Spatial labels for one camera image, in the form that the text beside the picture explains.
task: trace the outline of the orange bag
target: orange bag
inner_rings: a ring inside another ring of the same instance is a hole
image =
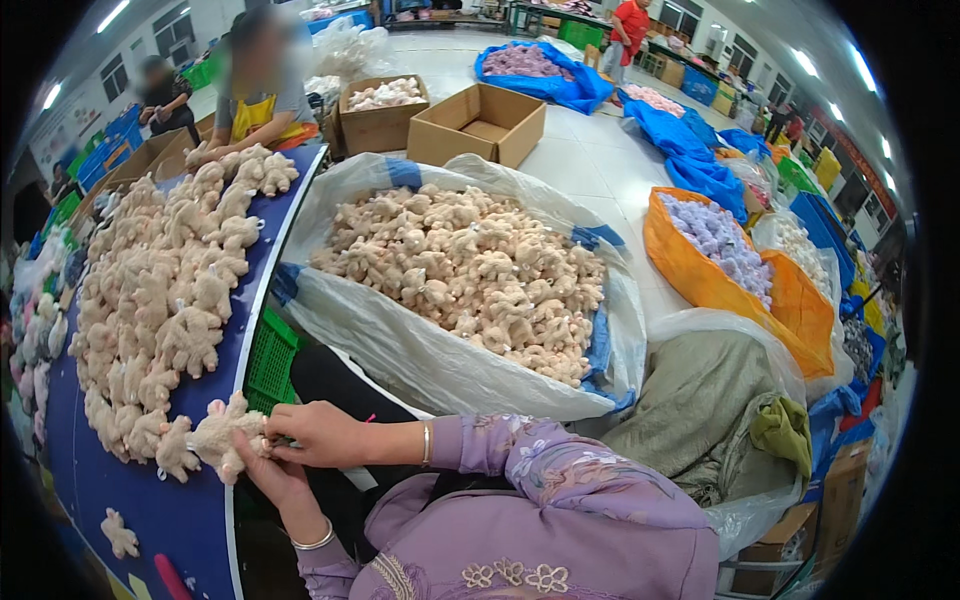
[[[667,281],[694,306],[729,310],[746,317],[774,334],[793,354],[804,378],[833,375],[830,332],[833,308],[817,291],[800,265],[777,250],[760,253],[774,268],[767,311],[760,300],[723,272],[712,260],[700,254],[680,233],[659,192],[680,201],[709,204],[710,199],[675,187],[655,187],[650,192],[650,208],[643,223],[643,242],[647,254]],[[744,239],[753,247],[750,238]]]

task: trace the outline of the olive green cloth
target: olive green cloth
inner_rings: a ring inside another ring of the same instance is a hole
[[[781,396],[760,407],[760,414],[750,423],[750,441],[761,450],[796,465],[804,478],[804,486],[810,481],[813,444],[810,443],[810,419],[803,406]]]
[[[651,355],[636,411],[601,438],[669,477],[700,506],[793,484],[797,467],[751,442],[750,425],[782,396],[763,344],[693,331]]]

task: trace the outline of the purple floral sleeve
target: purple floral sleeve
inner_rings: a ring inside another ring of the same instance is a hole
[[[434,432],[434,466],[503,474],[542,507],[664,528],[709,527],[700,507],[669,479],[555,421],[444,417],[434,421]]]

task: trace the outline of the blue table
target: blue table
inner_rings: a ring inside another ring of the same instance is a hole
[[[226,400],[243,387],[253,333],[263,308],[270,276],[300,203],[326,153],[326,145],[284,151],[296,162],[300,177],[286,194],[253,199],[248,215],[266,222],[260,239],[247,248],[250,271],[232,291],[233,317],[224,327],[217,347],[220,364],[215,372],[191,379],[183,373],[171,394],[168,419],[187,415],[194,426],[206,416],[214,398]],[[169,191],[182,177],[157,185]],[[67,311],[67,343],[77,329],[79,294]],[[84,415],[84,393],[77,379],[76,359],[63,354],[50,370],[47,440],[54,487],[64,510],[106,569],[124,585],[128,573],[147,584],[154,598],[168,597],[154,568],[154,555],[165,554],[180,577],[194,578],[196,598],[243,598],[233,535],[233,488],[226,487],[213,469],[203,465],[181,484],[170,476],[157,478],[156,463],[124,465],[106,453]],[[107,507],[120,512],[126,526],[139,538],[140,558],[118,561],[100,522]]]

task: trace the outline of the red shirt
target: red shirt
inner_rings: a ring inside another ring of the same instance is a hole
[[[635,46],[634,52],[636,52],[647,30],[650,29],[650,16],[646,9],[637,6],[634,0],[628,0],[616,7],[613,16],[623,23],[623,31],[630,38],[631,45]],[[610,33],[610,41],[623,41],[616,29]]]

